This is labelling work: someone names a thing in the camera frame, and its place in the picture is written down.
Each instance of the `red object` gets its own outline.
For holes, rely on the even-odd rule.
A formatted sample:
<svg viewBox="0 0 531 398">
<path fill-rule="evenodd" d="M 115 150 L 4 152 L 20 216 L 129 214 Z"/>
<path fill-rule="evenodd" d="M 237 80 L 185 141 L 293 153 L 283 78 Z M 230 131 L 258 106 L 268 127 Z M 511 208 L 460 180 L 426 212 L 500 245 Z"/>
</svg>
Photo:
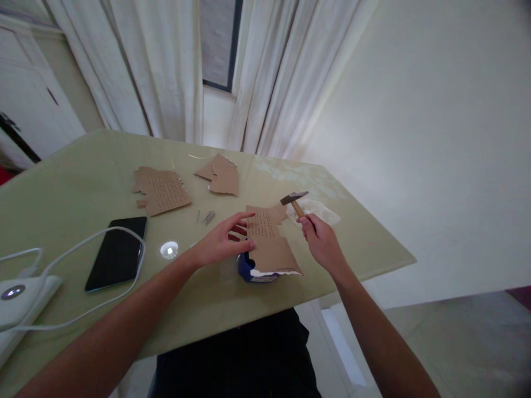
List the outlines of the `red object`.
<svg viewBox="0 0 531 398">
<path fill-rule="evenodd" d="M 12 178 L 13 175 L 9 171 L 4 169 L 2 166 L 0 166 L 0 185 L 5 184 Z"/>
</svg>

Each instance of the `small white round object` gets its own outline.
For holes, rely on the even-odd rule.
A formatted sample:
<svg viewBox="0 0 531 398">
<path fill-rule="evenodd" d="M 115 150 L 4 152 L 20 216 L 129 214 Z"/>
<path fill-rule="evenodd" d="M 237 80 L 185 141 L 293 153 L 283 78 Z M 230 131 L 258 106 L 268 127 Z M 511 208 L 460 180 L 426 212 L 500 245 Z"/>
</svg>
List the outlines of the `small white round object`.
<svg viewBox="0 0 531 398">
<path fill-rule="evenodd" d="M 179 245 L 177 244 L 177 242 L 174 242 L 173 240 L 170 240 L 169 242 L 164 243 L 160 247 L 160 255 L 166 260 L 171 260 L 172 258 L 177 257 L 178 252 L 179 252 Z"/>
</svg>

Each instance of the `forearm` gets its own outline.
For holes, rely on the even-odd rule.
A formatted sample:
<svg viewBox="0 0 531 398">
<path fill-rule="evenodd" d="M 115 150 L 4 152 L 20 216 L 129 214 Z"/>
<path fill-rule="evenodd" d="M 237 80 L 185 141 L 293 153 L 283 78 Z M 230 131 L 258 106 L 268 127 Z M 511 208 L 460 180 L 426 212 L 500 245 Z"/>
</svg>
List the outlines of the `forearm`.
<svg viewBox="0 0 531 398">
<path fill-rule="evenodd" d="M 195 269 L 184 253 L 76 338 L 17 396 L 108 397 Z"/>
<path fill-rule="evenodd" d="M 350 267 L 340 269 L 332 277 L 382 396 L 438 397 L 420 361 Z"/>
</svg>

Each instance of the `white cable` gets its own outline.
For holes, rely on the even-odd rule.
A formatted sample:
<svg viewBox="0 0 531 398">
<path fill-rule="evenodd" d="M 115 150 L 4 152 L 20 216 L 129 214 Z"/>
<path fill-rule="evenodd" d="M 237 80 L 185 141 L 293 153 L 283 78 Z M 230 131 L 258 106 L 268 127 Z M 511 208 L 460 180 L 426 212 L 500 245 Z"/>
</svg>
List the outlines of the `white cable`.
<svg viewBox="0 0 531 398">
<path fill-rule="evenodd" d="M 142 244 L 142 255 L 140 256 L 140 261 L 138 262 L 138 269 L 137 269 L 137 275 L 134 277 L 134 280 L 133 280 L 133 284 L 129 287 L 129 289 L 127 289 L 124 293 L 120 294 L 119 296 L 116 296 L 115 298 L 112 298 L 96 307 L 94 307 L 93 309 L 91 310 L 88 310 L 87 312 L 79 315 L 78 317 L 74 318 L 73 320 L 70 320 L 68 322 L 64 322 L 64 323 L 60 323 L 60 324 L 57 324 L 57 325 L 36 325 L 36 326 L 20 326 L 21 324 L 24 323 L 25 319 L 27 318 L 27 316 L 30 314 L 31 310 L 33 309 L 33 307 L 35 306 L 36 304 L 36 301 L 37 301 L 37 297 L 40 296 L 43 288 L 44 288 L 44 283 L 46 281 L 46 277 L 48 276 L 48 273 L 50 272 L 50 270 L 55 266 L 57 265 L 59 262 L 61 262 L 65 257 L 67 257 L 69 254 L 71 254 L 72 252 L 75 252 L 76 250 L 78 250 L 78 248 L 80 248 L 81 246 L 83 246 L 84 244 L 90 242 L 91 240 L 93 240 L 94 238 L 98 237 L 99 235 L 101 235 L 102 233 L 106 233 L 108 231 L 112 231 L 113 229 L 120 229 L 122 231 L 125 231 L 129 234 L 131 234 L 132 236 L 134 236 L 137 240 L 140 241 L 140 243 Z M 30 252 L 32 250 L 35 250 L 35 249 L 29 249 L 29 250 L 25 250 L 24 252 L 20 252 L 20 253 L 16 253 L 16 254 L 12 254 L 10 256 L 7 256 L 7 257 L 4 257 L 2 259 L 0 259 L 0 261 L 4 260 L 4 259 L 10 259 L 10 258 L 13 258 L 14 256 L 17 256 L 17 255 L 21 255 L 21 253 L 26 253 L 26 252 Z M 39 249 L 40 252 L 39 252 L 39 256 L 38 256 L 38 259 L 40 259 L 40 256 L 42 255 L 42 249 Z M 32 305 L 30 306 L 30 309 L 28 310 L 28 312 L 25 314 L 25 316 L 22 318 L 22 321 L 19 323 L 18 326 L 14 326 L 10 329 L 6 329 L 6 330 L 12 330 L 12 331 L 48 331 L 48 330 L 55 330 L 55 329 L 59 329 L 59 328 L 63 328 L 63 327 L 66 327 L 68 325 L 71 325 L 73 324 L 74 322 L 77 322 L 78 320 L 80 320 L 81 318 L 87 316 L 88 314 L 90 314 L 91 312 L 94 312 L 98 309 L 100 309 L 101 307 L 115 301 L 115 300 L 118 300 L 118 299 L 121 299 L 123 296 L 127 295 L 135 286 L 135 284 L 137 283 L 137 280 L 138 280 L 138 275 L 140 275 L 140 270 L 142 268 L 142 262 L 144 261 L 144 254 L 145 254 L 145 241 L 144 239 L 142 239 L 139 235 L 137 235 L 136 233 L 134 233 L 133 231 L 131 231 L 130 229 L 127 229 L 127 228 L 124 228 L 124 227 L 110 227 L 110 228 L 106 228 L 106 229 L 103 229 L 102 231 L 99 231 L 97 233 L 95 233 L 94 235 L 86 238 L 85 240 L 81 241 L 80 243 L 78 243 L 77 245 L 75 245 L 74 247 L 72 247 L 70 250 L 68 250 L 67 252 L 64 252 L 63 254 L 61 254 L 59 257 L 57 257 L 54 261 L 52 261 L 50 264 L 48 264 L 48 266 L 44 269 L 43 273 L 40 275 L 40 287 L 39 287 L 39 293 L 35 296 L 35 299 L 32 303 Z"/>
<path fill-rule="evenodd" d="M 31 267 L 22 270 L 22 272 L 17 276 L 17 279 L 25 279 L 27 277 L 32 276 L 35 273 L 35 271 L 37 270 L 37 267 L 39 265 L 40 259 L 43 256 L 42 248 L 33 248 L 33 249 L 23 250 L 23 251 L 18 252 L 18 253 L 10 254 L 9 256 L 5 256 L 5 257 L 0 258 L 0 263 L 2 261 L 11 260 L 11 259 L 14 259 L 16 257 L 22 256 L 24 254 L 33 253 L 33 252 L 37 252 L 37 258 L 35 259 L 35 261 L 31 265 Z"/>
</svg>

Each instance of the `white door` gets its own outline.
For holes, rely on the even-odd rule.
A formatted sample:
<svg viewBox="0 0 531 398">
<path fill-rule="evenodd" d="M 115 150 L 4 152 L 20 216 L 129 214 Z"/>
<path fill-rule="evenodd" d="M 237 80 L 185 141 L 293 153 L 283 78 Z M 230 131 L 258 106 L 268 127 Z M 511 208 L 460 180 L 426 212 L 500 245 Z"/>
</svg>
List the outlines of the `white door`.
<svg viewBox="0 0 531 398">
<path fill-rule="evenodd" d="M 41 159 L 82 134 L 60 106 L 65 97 L 59 86 L 46 78 L 50 74 L 33 64 L 16 33 L 0 28 L 0 113 Z"/>
</svg>

